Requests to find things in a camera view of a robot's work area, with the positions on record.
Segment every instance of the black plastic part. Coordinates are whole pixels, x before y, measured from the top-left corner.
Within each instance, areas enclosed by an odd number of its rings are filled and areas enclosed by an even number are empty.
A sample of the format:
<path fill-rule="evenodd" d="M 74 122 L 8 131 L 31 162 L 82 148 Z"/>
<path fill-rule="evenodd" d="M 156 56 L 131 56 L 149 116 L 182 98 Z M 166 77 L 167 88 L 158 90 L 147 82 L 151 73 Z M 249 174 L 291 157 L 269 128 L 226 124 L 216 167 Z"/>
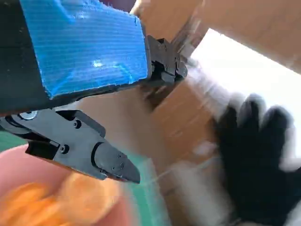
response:
<path fill-rule="evenodd" d="M 81 111 L 45 109 L 38 111 L 31 120 L 20 115 L 0 118 L 0 125 L 6 131 L 27 139 L 29 148 L 26 153 L 30 155 L 98 179 L 110 177 L 140 182 L 139 170 L 125 154 L 104 139 L 104 127 Z M 20 128 L 27 133 L 20 133 Z"/>

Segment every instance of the cardboard box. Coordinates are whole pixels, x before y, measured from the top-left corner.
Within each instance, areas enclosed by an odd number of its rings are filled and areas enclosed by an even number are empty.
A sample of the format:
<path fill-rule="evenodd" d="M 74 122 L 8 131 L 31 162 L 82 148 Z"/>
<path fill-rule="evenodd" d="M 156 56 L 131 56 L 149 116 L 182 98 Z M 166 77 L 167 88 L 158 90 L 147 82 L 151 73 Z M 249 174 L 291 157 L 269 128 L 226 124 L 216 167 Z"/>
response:
<path fill-rule="evenodd" d="M 214 141 L 209 125 L 212 116 L 200 95 L 183 81 L 152 113 L 172 162 L 190 158 L 203 142 Z M 201 163 L 211 156 L 207 153 L 198 160 Z"/>
<path fill-rule="evenodd" d="M 139 0 L 133 12 L 138 14 L 148 34 L 172 41 L 185 25 L 200 0 Z"/>
<path fill-rule="evenodd" d="M 208 0 L 198 8 L 203 23 L 301 73 L 301 2 Z"/>

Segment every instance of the orange object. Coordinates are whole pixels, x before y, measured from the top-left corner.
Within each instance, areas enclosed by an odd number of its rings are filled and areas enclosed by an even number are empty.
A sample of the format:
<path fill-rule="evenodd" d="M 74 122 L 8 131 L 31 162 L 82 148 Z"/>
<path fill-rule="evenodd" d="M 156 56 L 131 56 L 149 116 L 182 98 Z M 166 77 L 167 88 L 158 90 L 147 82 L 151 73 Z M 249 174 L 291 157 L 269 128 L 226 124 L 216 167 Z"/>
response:
<path fill-rule="evenodd" d="M 72 173 L 62 185 L 59 202 L 70 220 L 90 225 L 103 218 L 119 197 L 117 181 L 108 178 L 98 180 Z"/>
<path fill-rule="evenodd" d="M 48 194 L 43 184 L 29 183 L 9 192 L 1 202 L 0 224 L 12 225 L 24 208 Z"/>
<path fill-rule="evenodd" d="M 2 171 L 0 171 L 0 218 L 7 219 L 7 210 L 10 210 L 8 208 L 9 206 L 13 206 L 13 202 L 16 200 L 12 197 L 19 197 L 18 200 L 23 200 L 19 195 L 12 195 L 15 193 L 22 193 L 22 197 L 25 197 L 24 199 L 27 200 L 24 205 L 21 205 L 20 211 L 15 212 L 15 215 L 12 216 L 12 222 L 13 224 L 10 224 L 9 222 L 0 222 L 1 226 L 31 226 L 32 222 L 22 223 L 22 221 L 17 222 L 17 220 L 20 219 L 20 217 L 24 217 L 24 215 L 33 215 L 37 211 L 36 217 L 39 217 L 38 214 L 45 214 L 44 211 L 47 208 L 42 208 L 43 204 L 46 205 L 46 203 L 52 203 L 51 200 L 55 200 L 58 202 L 58 205 L 61 205 L 61 197 L 57 199 L 56 196 L 50 196 L 49 194 L 56 194 L 57 190 L 60 190 L 60 194 L 62 193 L 62 188 L 64 188 L 67 180 L 70 179 L 68 177 L 70 175 L 70 171 L 63 169 L 61 167 L 58 167 L 53 164 L 49 164 L 46 161 L 43 161 L 39 158 L 32 157 L 30 155 L 27 155 L 25 153 L 25 150 L 27 148 L 27 145 L 19 146 L 4 152 L 0 153 L 0 165 L 3 168 Z M 111 209 L 107 208 L 107 210 L 103 209 L 103 217 L 100 213 L 99 218 L 100 220 L 94 224 L 95 226 L 116 226 L 116 225 L 122 225 L 122 226 L 135 226 L 137 225 L 136 221 L 136 215 L 132 208 L 131 201 L 120 192 L 120 187 L 118 186 L 119 182 L 115 182 L 117 185 L 117 193 L 120 194 L 115 196 L 115 198 L 111 199 Z M 45 192 L 38 193 L 36 192 L 35 195 L 29 195 L 28 190 L 31 190 L 29 188 L 34 187 L 44 187 Z M 76 189 L 73 189 L 74 196 L 72 197 L 69 194 L 69 198 L 77 198 L 78 196 L 82 195 L 82 193 L 89 193 L 91 187 L 88 186 L 84 190 L 78 190 L 76 192 Z M 52 218 L 48 222 L 43 222 L 42 226 L 78 226 L 76 221 L 77 218 L 75 218 L 72 222 L 69 222 L 68 219 L 65 219 L 62 217 L 63 214 L 72 213 L 73 209 L 76 209 L 77 203 L 75 203 L 75 206 L 73 206 L 70 210 L 66 210 L 63 207 L 60 206 L 60 211 L 57 214 L 52 215 Z"/>

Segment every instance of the screw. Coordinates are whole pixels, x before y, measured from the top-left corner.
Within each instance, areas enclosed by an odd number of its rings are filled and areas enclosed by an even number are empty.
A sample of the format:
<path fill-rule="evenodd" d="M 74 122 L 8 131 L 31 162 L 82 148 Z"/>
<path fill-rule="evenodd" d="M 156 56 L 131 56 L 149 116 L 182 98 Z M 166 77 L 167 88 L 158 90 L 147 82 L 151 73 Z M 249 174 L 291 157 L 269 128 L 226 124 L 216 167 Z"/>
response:
<path fill-rule="evenodd" d="M 61 153 L 62 153 L 62 154 L 67 154 L 68 151 L 69 151 L 69 146 L 68 146 L 68 145 L 63 145 L 63 146 L 60 148 L 60 150 L 61 150 Z"/>
<path fill-rule="evenodd" d="M 79 129 L 81 127 L 81 121 L 80 120 L 76 120 L 74 123 L 73 123 L 74 127 L 76 129 Z"/>

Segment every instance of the cardboard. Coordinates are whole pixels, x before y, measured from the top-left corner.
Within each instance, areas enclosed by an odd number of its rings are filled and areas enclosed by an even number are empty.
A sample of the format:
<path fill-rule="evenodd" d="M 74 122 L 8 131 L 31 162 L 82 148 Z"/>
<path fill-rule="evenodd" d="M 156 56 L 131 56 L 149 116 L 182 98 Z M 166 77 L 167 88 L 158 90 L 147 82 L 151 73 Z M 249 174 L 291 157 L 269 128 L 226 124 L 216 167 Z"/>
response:
<path fill-rule="evenodd" d="M 190 157 L 202 142 L 214 140 L 209 127 L 211 114 L 185 81 L 155 109 L 152 117 L 160 128 L 172 162 Z"/>
<path fill-rule="evenodd" d="M 205 0 L 199 19 L 211 28 L 301 72 L 298 0 Z"/>

